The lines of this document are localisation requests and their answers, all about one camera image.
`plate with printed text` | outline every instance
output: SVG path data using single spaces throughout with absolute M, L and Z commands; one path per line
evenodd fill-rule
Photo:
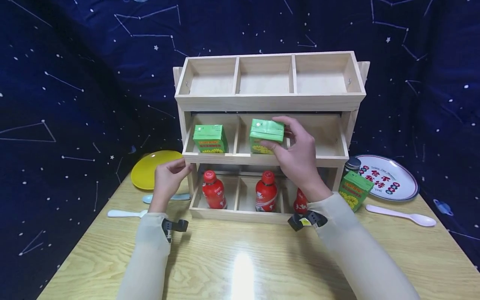
M 419 193 L 413 175 L 401 164 L 379 155 L 358 155 L 359 175 L 374 183 L 370 194 L 390 201 L 409 201 Z

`wooden shelf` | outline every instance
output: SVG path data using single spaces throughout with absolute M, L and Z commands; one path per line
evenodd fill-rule
M 186 58 L 175 93 L 183 111 L 353 111 L 365 96 L 351 51 Z
M 252 119 L 271 120 L 275 114 L 195 114 L 187 140 L 184 142 L 183 157 L 190 163 L 215 163 L 234 165 L 278 166 L 274 155 L 252 154 L 250 152 L 250 127 Z M 348 149 L 340 115 L 290 115 L 315 138 L 316 163 L 318 167 L 340 168 L 348 160 Z M 200 153 L 193 142 L 193 129 L 197 124 L 222 124 L 228 142 L 228 153 Z M 288 148 L 290 140 L 284 139 L 283 147 Z
M 190 204 L 193 217 L 220 219 L 240 222 L 288 225 L 293 214 L 293 202 L 297 187 L 288 179 L 276 179 L 278 197 L 274 212 L 257 212 L 255 210 L 255 185 L 261 177 L 218 175 L 225 187 L 227 209 L 211 209 L 202 193 L 203 179 L 199 174 L 198 185 Z
M 174 67 L 183 156 L 195 166 L 188 175 L 192 216 L 288 223 L 297 187 L 284 177 L 274 155 L 250 153 L 252 119 L 277 115 L 268 112 L 294 113 L 288 115 L 315 138 L 319 174 L 338 191 L 369 67 L 368 61 L 357 62 L 352 51 L 186 58 L 182 68 Z M 223 114 L 228 111 L 259 114 Z M 295 114 L 309 111 L 335 113 Z M 228 153 L 200 153 L 192 140 L 197 124 L 224 125 Z M 290 143 L 284 139 L 282 146 Z M 227 209 L 208 207 L 202 194 L 206 169 L 223 181 Z M 279 191 L 276 211 L 269 213 L 255 211 L 255 185 L 265 170 L 275 172 Z

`sunflower logo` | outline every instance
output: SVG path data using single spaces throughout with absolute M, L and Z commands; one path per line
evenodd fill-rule
M 358 205 L 359 201 L 354 196 L 348 195 L 345 192 L 338 192 L 338 193 L 340 194 L 340 196 L 342 196 L 343 199 L 345 199 L 345 201 L 348 203 L 351 209 L 353 209 L 355 206 Z
M 202 153 L 225 153 L 225 152 L 223 152 L 223 150 L 220 148 L 215 148 L 215 149 L 205 149 L 202 151 Z
M 255 145 L 252 147 L 255 152 L 260 152 L 261 154 L 273 154 L 272 151 L 270 151 L 267 147 L 263 147 L 260 145 Z

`top wooden tray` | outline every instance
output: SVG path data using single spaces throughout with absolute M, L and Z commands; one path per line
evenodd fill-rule
M 352 111 L 365 96 L 352 51 L 186 58 L 175 93 L 183 111 Z

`green juice box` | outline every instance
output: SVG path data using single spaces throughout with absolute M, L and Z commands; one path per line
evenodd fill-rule
M 193 141 L 201 153 L 228 152 L 223 125 L 195 125 Z
M 340 182 L 338 193 L 356 212 L 372 190 L 374 183 L 355 172 L 348 172 Z
M 250 129 L 250 149 L 252 153 L 273 154 L 272 151 L 260 145 L 261 140 L 269 140 L 282 144 L 284 124 L 269 120 L 252 120 Z

